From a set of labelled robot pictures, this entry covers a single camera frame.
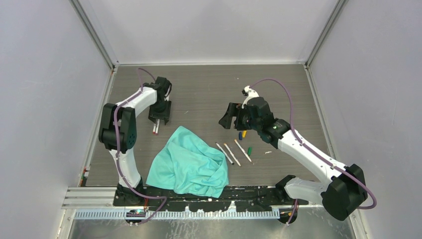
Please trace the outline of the magenta-tipped white pen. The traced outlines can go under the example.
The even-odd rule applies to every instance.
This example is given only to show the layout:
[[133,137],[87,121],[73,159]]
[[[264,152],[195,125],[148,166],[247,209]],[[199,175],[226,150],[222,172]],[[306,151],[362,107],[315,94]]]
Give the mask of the magenta-tipped white pen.
[[157,119],[155,123],[155,131],[154,131],[155,134],[159,133],[159,126],[160,126],[160,120]]

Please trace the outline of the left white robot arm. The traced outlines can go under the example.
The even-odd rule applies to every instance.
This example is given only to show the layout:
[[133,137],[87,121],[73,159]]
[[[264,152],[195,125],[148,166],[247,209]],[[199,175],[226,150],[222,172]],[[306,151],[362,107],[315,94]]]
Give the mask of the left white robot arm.
[[168,99],[171,89],[172,83],[167,78],[157,77],[153,83],[142,84],[125,100],[103,106],[99,141],[112,155],[119,176],[114,206],[140,206],[148,198],[134,157],[136,118],[149,110],[149,120],[167,124],[171,114],[172,103]]

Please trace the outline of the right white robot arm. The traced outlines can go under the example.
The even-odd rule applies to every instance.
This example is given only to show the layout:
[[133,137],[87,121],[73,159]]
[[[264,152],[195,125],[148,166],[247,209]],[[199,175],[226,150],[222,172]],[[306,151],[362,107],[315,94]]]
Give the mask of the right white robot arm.
[[281,204],[305,200],[344,221],[367,200],[364,172],[358,165],[347,166],[306,141],[287,121],[274,117],[263,97],[252,98],[245,106],[229,103],[218,123],[225,129],[255,130],[265,143],[293,157],[319,180],[286,176],[276,185]]

